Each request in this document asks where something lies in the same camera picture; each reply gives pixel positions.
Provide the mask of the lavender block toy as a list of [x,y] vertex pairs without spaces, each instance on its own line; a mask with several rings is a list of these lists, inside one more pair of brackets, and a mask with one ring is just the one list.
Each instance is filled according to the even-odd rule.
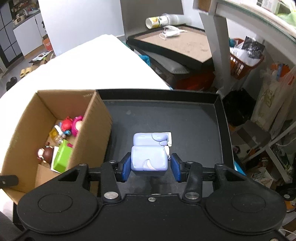
[[137,175],[163,176],[168,170],[172,136],[170,132],[135,133],[130,167]]

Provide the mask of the brown hair doll figure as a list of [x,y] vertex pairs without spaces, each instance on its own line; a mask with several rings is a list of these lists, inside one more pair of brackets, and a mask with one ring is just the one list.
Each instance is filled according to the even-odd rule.
[[40,148],[37,152],[38,159],[44,163],[51,164],[53,159],[54,147],[50,146],[49,142],[46,142],[43,148]]

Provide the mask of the green cube toy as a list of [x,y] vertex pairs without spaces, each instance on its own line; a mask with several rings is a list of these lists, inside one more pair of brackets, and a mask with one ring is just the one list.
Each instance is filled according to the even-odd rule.
[[72,154],[72,149],[73,149],[73,145],[67,140],[64,140],[60,144],[58,149],[58,154],[56,156],[55,163],[54,163],[55,170],[59,171],[60,173],[63,173],[66,171],[68,161]]

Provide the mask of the pink bear figure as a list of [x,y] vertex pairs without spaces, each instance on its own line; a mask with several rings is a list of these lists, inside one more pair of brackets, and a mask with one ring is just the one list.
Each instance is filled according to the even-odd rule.
[[82,124],[83,124],[83,116],[82,115],[76,116],[73,119],[72,125],[71,125],[71,133],[74,137],[77,136],[79,130],[81,129]]

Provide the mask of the red hair doll figure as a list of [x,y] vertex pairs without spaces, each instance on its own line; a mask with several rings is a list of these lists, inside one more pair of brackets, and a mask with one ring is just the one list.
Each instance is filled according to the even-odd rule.
[[71,135],[72,123],[73,123],[73,120],[69,116],[59,123],[60,129],[62,130],[63,134],[67,136]]

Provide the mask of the brown cardboard box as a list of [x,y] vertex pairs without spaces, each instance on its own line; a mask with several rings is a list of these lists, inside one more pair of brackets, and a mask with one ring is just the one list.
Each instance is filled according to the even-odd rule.
[[105,157],[112,118],[94,90],[42,90],[34,94],[16,126],[1,124],[8,136],[1,173],[18,183],[4,189],[15,203],[34,188],[85,163],[94,168]]

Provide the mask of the yellow clear small toy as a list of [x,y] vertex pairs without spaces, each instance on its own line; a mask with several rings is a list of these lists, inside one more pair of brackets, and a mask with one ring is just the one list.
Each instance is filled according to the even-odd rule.
[[59,145],[66,138],[66,135],[62,133],[62,130],[60,129],[60,126],[54,125],[52,130],[49,132],[49,137],[52,139],[52,141],[55,144]]

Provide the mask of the white plug charger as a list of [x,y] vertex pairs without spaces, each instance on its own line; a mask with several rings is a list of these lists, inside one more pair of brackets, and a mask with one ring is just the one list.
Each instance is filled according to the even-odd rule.
[[51,169],[52,171],[54,171],[54,172],[60,173],[59,171],[57,171],[57,170],[54,169],[54,163],[55,163],[56,156],[57,156],[57,154],[58,154],[58,149],[59,149],[59,147],[57,147],[57,146],[55,146],[55,147],[53,148],[53,157],[52,157],[52,162],[51,162],[51,167],[50,167],[50,169]]

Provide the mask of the black slippers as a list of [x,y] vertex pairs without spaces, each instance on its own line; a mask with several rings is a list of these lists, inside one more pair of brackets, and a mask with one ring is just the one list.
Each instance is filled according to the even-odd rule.
[[6,83],[6,91],[9,91],[16,83],[18,79],[16,77],[12,77],[7,83]]

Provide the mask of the yellow slippers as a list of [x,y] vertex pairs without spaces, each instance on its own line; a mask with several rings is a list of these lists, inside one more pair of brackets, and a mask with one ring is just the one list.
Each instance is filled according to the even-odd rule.
[[29,73],[31,73],[32,68],[31,67],[27,67],[21,70],[20,72],[20,78],[25,77],[26,75],[28,75]]

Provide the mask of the cardboard box on floor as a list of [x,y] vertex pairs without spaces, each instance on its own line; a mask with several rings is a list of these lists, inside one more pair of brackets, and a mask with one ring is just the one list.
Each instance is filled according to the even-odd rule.
[[46,64],[47,62],[49,62],[51,59],[55,57],[56,55],[53,50],[42,52],[41,54],[39,54],[29,62],[32,65],[31,70],[32,71],[36,70],[38,67],[40,67],[43,64]]

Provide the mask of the orange laundry basket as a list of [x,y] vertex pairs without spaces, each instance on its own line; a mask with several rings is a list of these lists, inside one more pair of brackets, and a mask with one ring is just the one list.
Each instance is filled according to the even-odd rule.
[[264,44],[248,36],[245,39],[229,39],[230,74],[241,80],[264,60]]

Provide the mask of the orange box on floor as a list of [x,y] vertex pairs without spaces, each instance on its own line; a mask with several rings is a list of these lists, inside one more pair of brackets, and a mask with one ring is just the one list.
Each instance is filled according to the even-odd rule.
[[52,51],[53,50],[53,47],[51,45],[51,42],[50,42],[50,39],[49,39],[48,35],[45,35],[43,37],[42,42],[43,42],[43,45],[44,45],[44,47],[46,48],[47,51]]

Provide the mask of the stack of paper cups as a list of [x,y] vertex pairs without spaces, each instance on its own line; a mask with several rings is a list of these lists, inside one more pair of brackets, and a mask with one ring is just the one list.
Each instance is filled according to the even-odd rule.
[[169,25],[189,25],[192,20],[185,15],[163,14],[161,16],[149,17],[145,20],[146,27],[150,29],[165,27]]

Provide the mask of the green plastic bag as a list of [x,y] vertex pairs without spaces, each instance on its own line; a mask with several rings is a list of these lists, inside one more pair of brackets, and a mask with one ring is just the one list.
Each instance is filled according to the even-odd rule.
[[286,5],[281,4],[276,15],[288,24],[294,27],[296,26],[295,7],[290,8]]

